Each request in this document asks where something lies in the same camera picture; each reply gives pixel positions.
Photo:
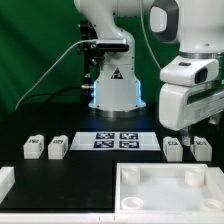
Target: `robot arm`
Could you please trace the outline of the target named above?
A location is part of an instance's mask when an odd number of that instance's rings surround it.
[[[157,0],[152,5],[152,33],[163,42],[180,42],[180,56],[160,73],[166,84],[159,117],[169,129],[184,129],[224,110],[223,7],[223,0]]]
[[[105,51],[90,109],[106,117],[132,116],[145,107],[141,84],[134,73],[135,40],[116,26],[114,17],[139,16],[139,0],[74,0],[74,3],[96,31],[98,40],[92,47]],[[153,0],[142,3],[149,12]]]
[[[129,112],[144,108],[140,82],[134,74],[135,42],[117,27],[115,16],[139,16],[139,0],[74,0],[90,20],[97,45],[116,49],[106,54],[94,86],[90,108],[103,112]],[[152,33],[162,42],[180,42],[180,55],[162,69],[159,117],[163,126],[184,129],[224,110],[222,54],[224,51],[223,0],[142,0],[150,11]]]

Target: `black table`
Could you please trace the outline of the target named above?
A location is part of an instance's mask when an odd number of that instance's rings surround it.
[[[69,144],[77,131],[134,131],[156,133],[162,149],[166,136],[179,132],[159,124],[158,105],[146,113],[116,120],[90,114],[87,106],[74,103],[33,103],[21,107],[0,123],[0,167],[15,167],[16,183],[0,205],[0,212],[101,212],[113,213],[118,162],[166,163],[163,152],[68,151],[64,160],[48,160],[47,145],[54,136],[67,135]],[[218,130],[204,120],[192,127],[192,136],[205,137],[213,147],[208,166],[224,169],[224,119]],[[45,150],[39,160],[24,160],[23,144],[42,134]],[[183,163],[196,163],[184,147]]]

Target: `green screen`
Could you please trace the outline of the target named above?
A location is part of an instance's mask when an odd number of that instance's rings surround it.
[[[148,39],[164,67],[178,53],[178,45],[163,44],[152,37],[148,19],[145,16]],[[83,20],[73,0],[0,0],[0,120],[68,47],[81,40],[78,24]],[[158,102],[162,83],[145,44],[140,18],[118,18],[116,23],[136,40],[135,73],[143,84],[143,100]],[[97,69],[91,71],[96,78]],[[83,75],[82,56],[73,50],[30,95],[80,85]],[[37,97],[32,102],[45,99]],[[78,102],[79,97],[70,100]]]

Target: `black cable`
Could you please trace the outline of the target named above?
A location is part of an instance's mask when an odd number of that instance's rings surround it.
[[[74,86],[74,87],[66,87],[64,89],[61,89],[55,93],[53,93],[46,101],[45,103],[49,103],[52,99],[54,99],[56,96],[60,95],[61,93],[65,93],[67,91],[70,91],[70,90],[74,90],[74,89],[82,89],[81,87],[79,86]]]
[[[29,99],[32,99],[32,98],[35,98],[35,97],[39,97],[39,96],[50,96],[45,102],[50,102],[50,100],[52,100],[53,98],[57,97],[57,96],[80,96],[80,94],[62,94],[64,92],[67,92],[69,90],[72,90],[72,89],[81,89],[80,87],[67,87],[67,88],[64,88],[64,89],[61,89],[59,91],[57,91],[56,93],[41,93],[41,94],[35,94],[35,95],[31,95],[31,96],[28,96],[26,98],[24,98],[18,105],[18,108],[21,107],[21,105],[29,100]]]

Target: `blue light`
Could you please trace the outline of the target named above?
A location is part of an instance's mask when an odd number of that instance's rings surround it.
[[[142,85],[141,82],[138,82],[138,102],[139,104],[142,103]]]
[[[93,104],[96,104],[96,82],[93,85]]]

